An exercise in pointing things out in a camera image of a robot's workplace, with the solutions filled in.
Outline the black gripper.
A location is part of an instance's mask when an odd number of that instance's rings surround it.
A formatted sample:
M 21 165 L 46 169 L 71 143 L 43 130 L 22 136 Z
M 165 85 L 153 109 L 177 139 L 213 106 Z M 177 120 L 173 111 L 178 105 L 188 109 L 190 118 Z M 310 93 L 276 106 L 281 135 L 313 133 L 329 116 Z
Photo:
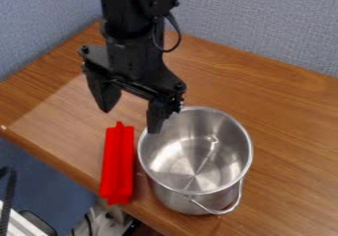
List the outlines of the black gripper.
M 149 133 L 159 133 L 165 121 L 181 111 L 186 84 L 165 64 L 163 53 L 150 39 L 119 44 L 86 44 L 78 49 L 83 73 L 99 109 L 110 113 L 126 91 L 147 100 Z

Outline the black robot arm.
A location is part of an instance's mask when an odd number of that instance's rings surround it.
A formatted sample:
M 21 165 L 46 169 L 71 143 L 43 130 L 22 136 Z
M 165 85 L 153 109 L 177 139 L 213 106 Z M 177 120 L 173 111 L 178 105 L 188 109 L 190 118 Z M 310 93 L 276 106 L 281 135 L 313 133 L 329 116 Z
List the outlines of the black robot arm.
M 89 88 L 103 112 L 117 106 L 122 93 L 149 101 L 150 133 L 162 131 L 170 115 L 181 110 L 186 84 L 170 71 L 165 54 L 166 23 L 178 0 L 101 0 L 101 32 L 106 43 L 85 45 L 78 52 Z

